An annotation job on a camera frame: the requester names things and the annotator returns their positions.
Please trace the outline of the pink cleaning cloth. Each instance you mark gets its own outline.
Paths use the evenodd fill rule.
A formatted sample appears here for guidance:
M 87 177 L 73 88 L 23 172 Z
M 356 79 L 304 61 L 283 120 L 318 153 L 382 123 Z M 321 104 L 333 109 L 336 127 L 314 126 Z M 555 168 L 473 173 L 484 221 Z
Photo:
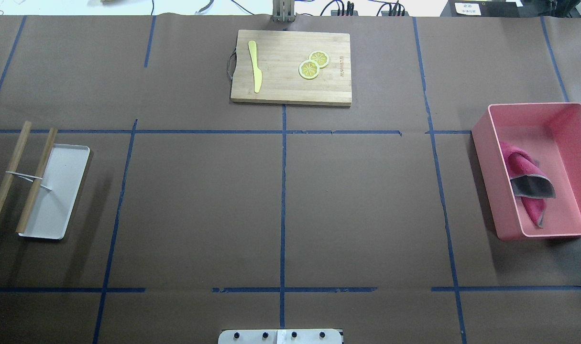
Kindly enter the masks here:
M 499 144 L 514 196 L 522 201 L 533 225 L 543 228 L 547 200 L 557 197 L 552 181 L 526 150 L 506 141 Z

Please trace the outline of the lemon slice near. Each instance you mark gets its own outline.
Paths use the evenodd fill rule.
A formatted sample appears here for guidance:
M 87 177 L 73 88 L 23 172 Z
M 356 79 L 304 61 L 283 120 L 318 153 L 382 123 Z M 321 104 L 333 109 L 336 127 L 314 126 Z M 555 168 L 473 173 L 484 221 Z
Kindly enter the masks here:
M 305 80 L 314 80 L 317 76 L 319 76 L 319 64 L 314 60 L 304 60 L 300 63 L 297 68 L 299 72 L 299 76 Z

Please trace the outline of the wooden rack rod back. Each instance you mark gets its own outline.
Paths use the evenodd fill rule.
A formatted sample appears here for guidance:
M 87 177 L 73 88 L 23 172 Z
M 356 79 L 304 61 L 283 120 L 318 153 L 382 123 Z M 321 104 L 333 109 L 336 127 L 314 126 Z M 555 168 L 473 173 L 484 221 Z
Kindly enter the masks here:
M 21 132 L 19 134 L 17 143 L 13 148 L 12 157 L 9 164 L 4 172 L 4 176 L 0 185 L 0 215 L 4 207 L 6 198 L 8 197 L 9 189 L 13 181 L 13 172 L 16 172 L 17 167 L 22 158 L 24 148 L 27 144 L 30 131 L 32 130 L 32 122 L 26 120 L 23 124 Z

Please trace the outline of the aluminium frame post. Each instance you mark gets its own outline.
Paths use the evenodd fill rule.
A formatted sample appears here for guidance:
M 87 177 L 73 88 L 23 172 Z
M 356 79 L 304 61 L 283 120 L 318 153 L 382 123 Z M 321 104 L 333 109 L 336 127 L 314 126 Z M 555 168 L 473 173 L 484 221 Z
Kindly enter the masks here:
M 294 22 L 296 20 L 295 0 L 273 0 L 273 22 Z

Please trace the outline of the wooden rack rod front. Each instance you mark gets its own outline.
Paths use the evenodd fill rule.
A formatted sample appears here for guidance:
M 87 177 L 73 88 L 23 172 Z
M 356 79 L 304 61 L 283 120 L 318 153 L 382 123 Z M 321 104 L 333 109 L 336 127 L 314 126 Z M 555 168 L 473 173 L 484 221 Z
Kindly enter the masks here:
M 37 200 L 42 182 L 44 172 L 47 168 L 48 160 L 50 159 L 50 155 L 52 152 L 52 148 L 54 147 L 55 139 L 58 133 L 58 129 L 56 127 L 52 127 L 48 131 L 47 141 L 45 142 L 43 152 L 40 156 L 39 163 L 36 169 L 36 172 L 33 177 L 33 182 L 30 187 L 29 194 L 26 198 L 24 203 L 24 207 L 22 209 L 21 217 L 17 224 L 16 233 L 23 234 L 27 228 L 30 216 L 32 215 L 32 211 Z

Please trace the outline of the lemon slice far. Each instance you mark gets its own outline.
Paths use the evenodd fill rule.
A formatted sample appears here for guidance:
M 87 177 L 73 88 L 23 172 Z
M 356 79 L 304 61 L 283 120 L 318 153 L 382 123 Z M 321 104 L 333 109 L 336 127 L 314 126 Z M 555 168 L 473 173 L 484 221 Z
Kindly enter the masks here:
M 325 68 L 329 65 L 330 57 L 327 52 L 316 50 L 308 55 L 308 59 L 314 61 L 319 68 Z

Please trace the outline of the white rack tray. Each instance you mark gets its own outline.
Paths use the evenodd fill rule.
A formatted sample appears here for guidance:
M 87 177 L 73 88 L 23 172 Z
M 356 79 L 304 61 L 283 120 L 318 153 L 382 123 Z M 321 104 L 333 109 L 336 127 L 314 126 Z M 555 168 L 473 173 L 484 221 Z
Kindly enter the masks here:
M 61 240 L 89 160 L 85 145 L 55 143 L 43 174 L 41 189 L 20 237 Z

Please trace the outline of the yellow plastic knife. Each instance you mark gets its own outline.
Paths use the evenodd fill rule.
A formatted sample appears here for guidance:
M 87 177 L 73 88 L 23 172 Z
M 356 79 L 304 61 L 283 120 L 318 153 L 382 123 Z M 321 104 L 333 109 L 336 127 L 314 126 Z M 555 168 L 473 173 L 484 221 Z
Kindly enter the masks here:
M 260 93 L 263 82 L 263 73 L 258 66 L 258 46 L 256 41 L 247 42 L 253 74 L 253 91 L 255 94 Z

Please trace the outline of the pink plastic bin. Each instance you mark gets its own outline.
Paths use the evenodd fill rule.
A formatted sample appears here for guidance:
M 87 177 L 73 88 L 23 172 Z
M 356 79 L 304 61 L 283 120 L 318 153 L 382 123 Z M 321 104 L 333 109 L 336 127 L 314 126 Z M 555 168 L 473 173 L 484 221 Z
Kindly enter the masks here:
M 581 104 L 493 104 L 472 128 L 501 240 L 581 237 Z M 502 147 L 520 148 L 553 184 L 541 226 L 513 192 Z

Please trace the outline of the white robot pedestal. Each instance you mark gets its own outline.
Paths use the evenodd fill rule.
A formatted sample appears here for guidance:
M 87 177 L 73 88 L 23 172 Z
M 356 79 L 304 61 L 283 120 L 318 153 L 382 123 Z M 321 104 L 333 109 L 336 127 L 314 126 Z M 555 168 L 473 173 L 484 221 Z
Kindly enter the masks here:
M 315 329 L 236 329 L 224 330 L 219 344 L 343 344 L 343 331 Z

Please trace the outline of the black power box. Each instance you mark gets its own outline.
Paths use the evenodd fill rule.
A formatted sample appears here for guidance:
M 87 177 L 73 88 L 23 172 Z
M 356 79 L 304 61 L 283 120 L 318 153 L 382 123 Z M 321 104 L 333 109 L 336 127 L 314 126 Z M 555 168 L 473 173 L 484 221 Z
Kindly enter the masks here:
M 516 2 L 491 0 L 448 0 L 440 17 L 519 18 Z

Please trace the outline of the lemon slice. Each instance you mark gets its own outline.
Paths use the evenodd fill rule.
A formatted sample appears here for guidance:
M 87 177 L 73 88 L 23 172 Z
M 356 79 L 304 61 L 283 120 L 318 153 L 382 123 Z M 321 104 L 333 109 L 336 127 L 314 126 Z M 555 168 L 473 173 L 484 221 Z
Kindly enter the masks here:
M 304 60 L 300 63 L 297 68 L 299 72 L 299 76 L 305 80 L 314 80 L 317 76 L 319 76 L 319 64 L 314 60 Z
M 325 68 L 329 65 L 330 57 L 327 52 L 316 50 L 308 55 L 308 59 L 314 61 L 319 68 Z

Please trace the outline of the wooden rack rod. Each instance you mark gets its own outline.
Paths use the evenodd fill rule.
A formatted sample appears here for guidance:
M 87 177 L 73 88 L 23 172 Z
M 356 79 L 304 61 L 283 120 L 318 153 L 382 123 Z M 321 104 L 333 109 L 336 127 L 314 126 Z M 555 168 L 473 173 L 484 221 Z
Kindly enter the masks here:
M 23 124 L 21 132 L 19 134 L 17 143 L 13 148 L 12 157 L 9 164 L 4 172 L 4 176 L 0 185 L 0 215 L 4 207 L 6 198 L 8 197 L 9 189 L 13 181 L 13 172 L 16 172 L 17 167 L 22 158 L 24 148 L 27 144 L 30 131 L 32 130 L 32 122 L 26 120 Z
M 52 127 L 48 131 L 47 141 L 45 142 L 43 152 L 40 156 L 39 163 L 36 169 L 36 172 L 33 177 L 33 182 L 30 187 L 29 194 L 26 198 L 24 203 L 24 207 L 22 209 L 21 217 L 17 224 L 16 233 L 23 234 L 27 228 L 30 216 L 32 215 L 32 211 L 37 200 L 42 182 L 44 172 L 47 168 L 48 160 L 50 159 L 50 155 L 52 152 L 52 148 L 54 147 L 55 139 L 58 133 L 58 129 L 56 127 Z

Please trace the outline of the wooden cutting board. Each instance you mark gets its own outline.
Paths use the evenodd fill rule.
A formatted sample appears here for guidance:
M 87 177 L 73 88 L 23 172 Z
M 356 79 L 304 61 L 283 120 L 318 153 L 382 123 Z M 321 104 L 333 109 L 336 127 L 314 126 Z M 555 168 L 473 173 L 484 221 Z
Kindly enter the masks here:
M 258 46 L 263 73 L 260 93 L 253 91 L 248 41 Z M 299 76 L 298 66 L 316 50 L 327 52 L 329 65 L 314 80 Z M 350 35 L 348 33 L 241 29 L 236 39 L 236 65 L 230 99 L 256 104 L 350 107 L 353 102 Z

